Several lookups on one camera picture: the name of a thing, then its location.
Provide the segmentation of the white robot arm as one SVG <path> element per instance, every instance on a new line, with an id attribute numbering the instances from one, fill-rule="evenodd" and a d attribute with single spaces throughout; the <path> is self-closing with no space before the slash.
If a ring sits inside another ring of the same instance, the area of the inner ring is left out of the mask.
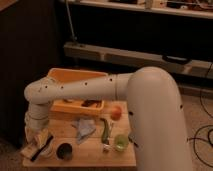
<path id="1" fill-rule="evenodd" d="M 193 171 L 183 103 L 177 83 L 165 70 L 143 67 L 134 73 L 59 83 L 44 77 L 28 84 L 26 126 L 49 124 L 53 101 L 124 100 L 127 102 L 137 171 Z"/>

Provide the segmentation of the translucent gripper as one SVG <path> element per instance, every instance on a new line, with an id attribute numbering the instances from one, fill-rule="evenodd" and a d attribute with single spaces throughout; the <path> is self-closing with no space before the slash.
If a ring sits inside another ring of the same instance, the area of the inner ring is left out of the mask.
<path id="1" fill-rule="evenodd" d="M 44 128 L 42 130 L 35 131 L 26 126 L 25 135 L 28 142 L 35 142 L 38 147 L 43 147 L 47 143 L 49 130 Z"/>

